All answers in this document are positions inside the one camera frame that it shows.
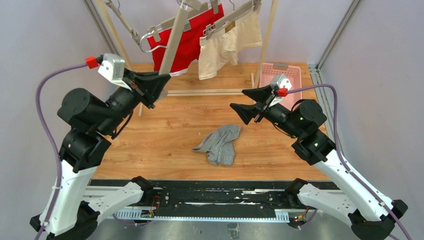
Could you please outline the grey striped underwear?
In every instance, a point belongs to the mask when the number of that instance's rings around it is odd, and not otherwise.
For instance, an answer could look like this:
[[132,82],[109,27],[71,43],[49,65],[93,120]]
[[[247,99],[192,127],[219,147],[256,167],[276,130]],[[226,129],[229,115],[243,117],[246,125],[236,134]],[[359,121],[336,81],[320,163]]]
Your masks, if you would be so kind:
[[236,124],[222,125],[210,132],[192,151],[206,153],[207,161],[214,166],[231,166],[236,156],[233,141],[239,137],[241,130],[241,126]]

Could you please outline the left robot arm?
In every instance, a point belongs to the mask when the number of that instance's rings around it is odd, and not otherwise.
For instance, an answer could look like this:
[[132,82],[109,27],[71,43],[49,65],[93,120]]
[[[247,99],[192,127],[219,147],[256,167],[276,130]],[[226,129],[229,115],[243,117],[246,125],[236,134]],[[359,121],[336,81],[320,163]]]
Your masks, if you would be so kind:
[[152,189],[138,176],[103,197],[85,201],[86,187],[106,151],[129,123],[139,104],[154,108],[169,74],[134,72],[125,69],[124,85],[106,101],[84,88],[75,88],[62,100],[58,116],[70,125],[60,147],[55,147],[56,181],[43,213],[30,225],[49,240],[85,240],[99,224],[120,209],[143,199]]

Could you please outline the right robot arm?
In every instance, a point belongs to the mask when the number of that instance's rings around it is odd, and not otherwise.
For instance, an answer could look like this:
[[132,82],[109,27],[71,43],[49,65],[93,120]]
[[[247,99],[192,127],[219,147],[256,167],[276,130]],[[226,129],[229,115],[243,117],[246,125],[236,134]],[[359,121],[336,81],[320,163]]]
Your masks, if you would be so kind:
[[303,205],[325,212],[346,224],[361,240],[384,240],[401,227],[407,204],[393,200],[372,186],[343,156],[338,137],[329,138],[320,130],[327,120],[314,99],[300,99],[291,109],[281,99],[290,89],[265,86],[244,89],[242,93],[254,104],[231,103],[230,107],[245,124],[268,120],[274,127],[294,139],[297,156],[324,173],[343,192],[339,197],[323,191],[306,180],[297,178],[286,189],[285,196],[293,206]]

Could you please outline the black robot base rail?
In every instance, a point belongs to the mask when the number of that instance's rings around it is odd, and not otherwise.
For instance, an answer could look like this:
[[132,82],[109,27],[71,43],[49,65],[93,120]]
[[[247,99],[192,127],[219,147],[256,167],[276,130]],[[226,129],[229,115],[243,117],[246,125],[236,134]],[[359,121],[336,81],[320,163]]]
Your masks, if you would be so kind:
[[289,197],[290,181],[274,180],[152,180],[143,200],[131,203],[110,218],[148,221],[290,223],[312,214]]

